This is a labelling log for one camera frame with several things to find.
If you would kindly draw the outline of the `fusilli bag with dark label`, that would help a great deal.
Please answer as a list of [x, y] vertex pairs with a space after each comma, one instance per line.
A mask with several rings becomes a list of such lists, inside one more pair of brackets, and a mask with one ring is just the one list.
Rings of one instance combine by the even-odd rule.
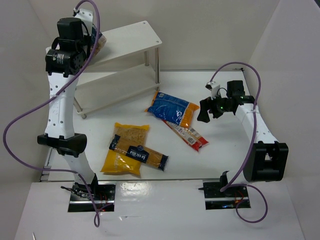
[[[96, 37], [98, 36], [98, 42], [96, 45], [96, 48], [94, 49], [94, 44], [96, 41]], [[97, 27], [93, 24], [92, 28], [91, 28], [91, 44], [90, 44], [90, 51], [92, 52], [93, 49], [93, 56], [95, 57], [100, 51], [101, 49], [105, 46], [107, 42], [106, 37], [101, 33], [101, 32], [97, 32]]]

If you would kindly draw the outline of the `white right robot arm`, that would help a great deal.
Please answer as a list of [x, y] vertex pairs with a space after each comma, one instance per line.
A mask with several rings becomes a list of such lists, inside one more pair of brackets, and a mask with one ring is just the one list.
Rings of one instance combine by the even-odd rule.
[[242, 124], [250, 144], [243, 163], [236, 173], [225, 171], [220, 176], [221, 191], [237, 184], [278, 182], [284, 177], [289, 147], [279, 142], [268, 129], [252, 95], [245, 93], [243, 81], [227, 82], [226, 96], [220, 84], [212, 81], [205, 86], [211, 95], [200, 103], [197, 120], [208, 123], [224, 113], [233, 113]]

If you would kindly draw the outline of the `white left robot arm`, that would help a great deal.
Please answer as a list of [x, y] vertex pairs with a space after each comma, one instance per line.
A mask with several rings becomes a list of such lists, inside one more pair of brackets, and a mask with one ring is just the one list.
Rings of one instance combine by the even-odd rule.
[[88, 32], [83, 32], [87, 27], [79, 18], [61, 18], [57, 29], [59, 36], [45, 56], [49, 95], [53, 100], [49, 103], [46, 129], [37, 142], [55, 149], [66, 160], [74, 172], [71, 192], [94, 196], [98, 178], [85, 154], [88, 139], [85, 134], [76, 133], [73, 125], [77, 74], [89, 57], [91, 40]]

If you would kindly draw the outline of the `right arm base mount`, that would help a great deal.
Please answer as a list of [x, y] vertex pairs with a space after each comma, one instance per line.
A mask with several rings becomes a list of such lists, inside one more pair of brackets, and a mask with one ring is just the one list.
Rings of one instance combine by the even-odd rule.
[[227, 210], [238, 208], [251, 208], [249, 194], [244, 186], [230, 187], [224, 192], [220, 191], [219, 181], [203, 181], [202, 186], [198, 188], [203, 192], [206, 210]]

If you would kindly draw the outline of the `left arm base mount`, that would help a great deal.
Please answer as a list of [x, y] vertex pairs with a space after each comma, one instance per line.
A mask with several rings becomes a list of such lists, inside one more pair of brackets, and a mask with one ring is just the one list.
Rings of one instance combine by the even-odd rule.
[[[68, 187], [70, 199], [68, 204], [69, 213], [94, 212], [94, 207], [88, 193], [76, 190], [76, 187]], [[101, 212], [113, 212], [115, 209], [115, 182], [99, 182], [96, 193], [92, 194], [94, 203]]]

